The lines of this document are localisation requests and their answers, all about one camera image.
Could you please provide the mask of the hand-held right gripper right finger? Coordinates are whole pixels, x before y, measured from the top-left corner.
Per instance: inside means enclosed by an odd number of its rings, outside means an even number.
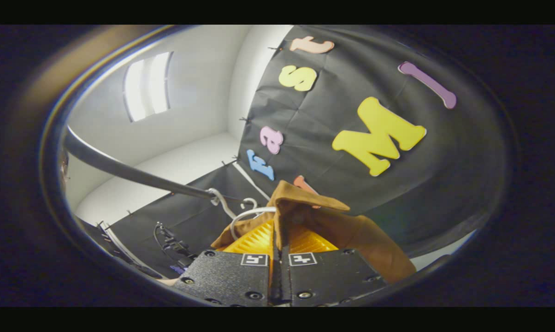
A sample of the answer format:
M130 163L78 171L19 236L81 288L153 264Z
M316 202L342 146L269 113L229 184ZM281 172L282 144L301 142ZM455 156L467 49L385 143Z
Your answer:
M281 301L291 307L330 307L389 284L354 248L338 248L304 225L287 231L281 258Z

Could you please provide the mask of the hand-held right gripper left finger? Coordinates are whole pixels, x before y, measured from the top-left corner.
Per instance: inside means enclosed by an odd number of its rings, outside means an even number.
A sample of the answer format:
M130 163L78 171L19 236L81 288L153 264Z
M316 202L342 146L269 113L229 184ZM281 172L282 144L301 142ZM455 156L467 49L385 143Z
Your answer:
M174 288L228 307L266 307L271 298L273 220L258 225L223 250L197 257Z

